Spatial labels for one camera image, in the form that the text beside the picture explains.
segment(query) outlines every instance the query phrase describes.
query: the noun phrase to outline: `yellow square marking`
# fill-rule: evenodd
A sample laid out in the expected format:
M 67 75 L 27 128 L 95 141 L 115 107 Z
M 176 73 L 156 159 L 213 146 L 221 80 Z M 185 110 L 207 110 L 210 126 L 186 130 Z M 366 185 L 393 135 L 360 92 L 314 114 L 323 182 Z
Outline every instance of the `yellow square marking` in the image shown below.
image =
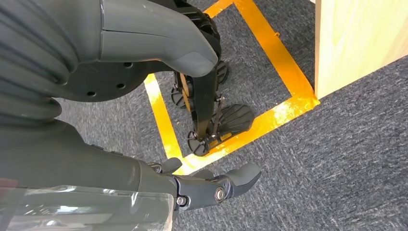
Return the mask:
M 255 118 L 249 131 L 232 137 L 212 149 L 208 155 L 198 157 L 190 154 L 183 157 L 157 80 L 153 74 L 149 75 L 144 84 L 166 155 L 168 158 L 177 157 L 183 163 L 183 166 L 175 174 L 191 174 L 320 104 L 302 70 L 279 39 L 279 33 L 272 29 L 252 0 L 219 0 L 205 13 L 215 17 L 231 4 L 235 4 L 237 7 L 292 97 Z

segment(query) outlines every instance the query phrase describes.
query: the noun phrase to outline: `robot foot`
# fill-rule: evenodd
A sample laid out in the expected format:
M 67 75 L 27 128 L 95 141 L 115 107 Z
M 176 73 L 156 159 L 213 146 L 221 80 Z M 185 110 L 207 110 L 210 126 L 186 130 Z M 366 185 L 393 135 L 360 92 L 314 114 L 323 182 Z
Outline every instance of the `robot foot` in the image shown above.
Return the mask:
M 188 145 L 192 153 L 205 156 L 209 151 L 232 137 L 248 131 L 255 119 L 247 105 L 234 104 L 218 109 L 207 128 L 206 137 L 197 139 L 194 131 L 188 134 Z

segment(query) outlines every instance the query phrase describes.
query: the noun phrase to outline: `robotic finger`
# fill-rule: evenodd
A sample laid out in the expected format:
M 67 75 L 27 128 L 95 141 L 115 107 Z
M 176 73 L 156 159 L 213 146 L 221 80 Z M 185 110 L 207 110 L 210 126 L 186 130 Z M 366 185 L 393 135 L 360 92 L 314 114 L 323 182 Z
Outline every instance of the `robotic finger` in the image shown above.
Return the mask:
M 211 175 L 202 170 L 193 177 L 174 176 L 177 182 L 177 205 L 180 210 L 191 210 L 218 205 L 224 200 L 237 197 L 249 191 L 261 176 L 255 164 L 246 164 L 224 175 L 204 179 L 198 176 Z

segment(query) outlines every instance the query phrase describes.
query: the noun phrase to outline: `gray carpet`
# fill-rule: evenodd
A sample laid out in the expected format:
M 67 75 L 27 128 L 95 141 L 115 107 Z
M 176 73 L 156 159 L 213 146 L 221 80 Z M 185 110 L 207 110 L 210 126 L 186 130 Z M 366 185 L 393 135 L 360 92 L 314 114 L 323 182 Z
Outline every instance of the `gray carpet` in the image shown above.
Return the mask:
M 256 3 L 313 81 L 314 5 L 307 0 Z M 260 114 L 287 99 L 288 91 L 235 7 L 215 20 L 231 66 L 221 87 L 228 103 L 246 103 Z M 157 78 L 186 154 L 189 115 L 170 103 L 171 75 Z M 174 230 L 408 230 L 407 91 L 408 57 L 325 97 L 313 111 L 209 165 L 207 169 L 224 173 L 255 162 L 263 175 L 249 193 L 222 206 L 181 213 Z M 88 143 L 146 161 L 165 159 L 143 86 L 110 102 L 61 103 L 60 118 L 76 126 Z

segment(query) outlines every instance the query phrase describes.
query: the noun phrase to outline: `foot pad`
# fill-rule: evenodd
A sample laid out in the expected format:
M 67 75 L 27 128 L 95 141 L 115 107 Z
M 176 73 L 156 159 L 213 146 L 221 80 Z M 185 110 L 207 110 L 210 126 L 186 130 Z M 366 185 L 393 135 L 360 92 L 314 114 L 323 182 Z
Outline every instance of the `foot pad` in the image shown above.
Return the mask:
M 212 131 L 213 123 L 210 123 L 207 136 L 202 141 L 196 139 L 194 132 L 189 133 L 187 142 L 190 150 L 195 155 L 204 156 L 212 148 L 242 132 L 248 131 L 255 119 L 254 113 L 247 105 L 234 104 L 221 109 L 221 112 L 216 133 Z

